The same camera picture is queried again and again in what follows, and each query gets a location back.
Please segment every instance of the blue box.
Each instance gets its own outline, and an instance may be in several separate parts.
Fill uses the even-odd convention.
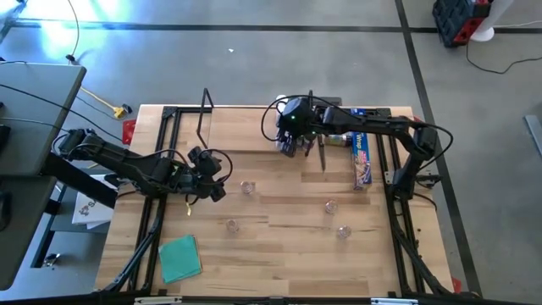
[[[351,114],[365,114],[363,108],[351,108]],[[365,132],[352,132],[352,165],[354,168],[354,190],[364,190],[373,183],[369,142]]]

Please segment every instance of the teal cloth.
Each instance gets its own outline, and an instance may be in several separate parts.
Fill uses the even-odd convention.
[[[166,284],[199,275],[202,272],[197,255],[196,238],[183,236],[158,248],[162,264],[163,282]]]

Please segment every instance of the wooden table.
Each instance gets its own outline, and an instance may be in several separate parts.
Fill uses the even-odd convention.
[[[162,109],[163,105],[141,106],[131,150],[153,152]],[[393,107],[391,111],[412,117],[409,107]],[[203,271],[165,285],[158,260],[152,291],[225,297],[385,297],[388,291],[398,292],[375,137],[369,136],[373,184],[366,191],[353,191],[350,148],[326,147],[327,170],[323,174],[318,149],[308,158],[298,153],[290,159],[263,139],[262,114],[261,107],[233,106],[216,107],[211,114],[204,114],[203,138],[210,147],[227,151],[235,165],[226,182],[228,195],[219,202],[200,200],[190,217],[184,196],[169,195],[160,244],[195,235]],[[201,146],[195,133],[197,118],[198,114],[181,118],[177,149],[184,155]],[[164,147],[169,145],[171,129],[169,126]],[[273,112],[267,117],[265,130],[269,136],[276,130]],[[398,147],[404,161],[407,153],[400,143]],[[391,156],[387,159],[391,167]],[[228,170],[227,162],[222,164],[223,170]],[[244,180],[256,183],[253,193],[242,193],[240,183]],[[417,191],[430,196],[426,190]],[[329,199],[339,204],[335,215],[324,211]],[[134,252],[143,201],[137,194],[117,201],[96,288],[110,283]],[[452,290],[434,207],[418,197],[410,201],[410,207],[419,253],[442,285]],[[239,223],[237,233],[226,230],[228,219]],[[341,225],[352,228],[346,240],[336,237]],[[148,251],[141,263],[140,284],[147,257]],[[412,265],[406,254],[404,257],[413,289]]]

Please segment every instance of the small glass cup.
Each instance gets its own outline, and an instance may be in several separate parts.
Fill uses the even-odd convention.
[[[337,230],[337,236],[346,239],[352,234],[352,229],[348,225],[343,225]]]
[[[226,221],[226,228],[231,233],[236,233],[239,230],[239,225],[237,224],[237,220],[234,219],[228,219]]]
[[[242,181],[241,191],[244,192],[245,194],[250,194],[254,191],[254,186],[255,186],[254,182]]]
[[[337,208],[339,206],[337,205],[337,201],[334,199],[331,199],[325,203],[325,212],[327,214],[335,214],[337,212]]]

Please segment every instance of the concrete floor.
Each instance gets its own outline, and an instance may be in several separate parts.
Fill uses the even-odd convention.
[[[430,14],[433,0],[402,2],[411,27],[434,26]],[[420,103],[419,84],[417,88],[400,31],[258,32],[157,30],[144,26],[400,27],[394,0],[73,3],[81,21],[133,23],[139,29],[87,26],[80,31],[76,57],[88,68],[84,86],[113,103],[127,103],[133,109],[143,103],[195,103],[207,87],[218,104],[267,104],[281,93],[313,89],[317,95],[340,96],[348,105],[407,105],[421,117],[429,115],[427,105]],[[500,23],[525,23],[540,19],[541,14],[541,2],[518,0]],[[0,55],[9,60],[65,63],[64,55],[71,53],[76,39],[73,27],[63,26],[73,20],[65,0],[29,0],[19,22],[29,19],[67,21],[42,22],[41,28],[12,26],[0,45]],[[542,23],[529,27],[542,27]],[[523,116],[542,117],[542,62],[517,65],[506,75],[491,75],[466,61],[465,48],[443,48],[436,34],[412,34],[412,40],[431,115],[456,138],[445,157],[484,297],[539,302],[542,206],[538,187],[542,160]],[[540,56],[541,50],[540,34],[499,34],[491,42],[472,44],[470,56],[484,67],[504,69],[511,61]],[[74,109],[120,135],[118,121],[79,101]],[[81,126],[88,125],[72,116],[65,124],[67,128]],[[434,195],[452,275],[465,285],[440,187]],[[72,253],[74,259],[55,270],[30,270],[25,260],[14,287],[0,292],[0,299],[91,291],[103,237],[84,240],[80,235],[65,234],[55,236],[53,242],[52,252]]]

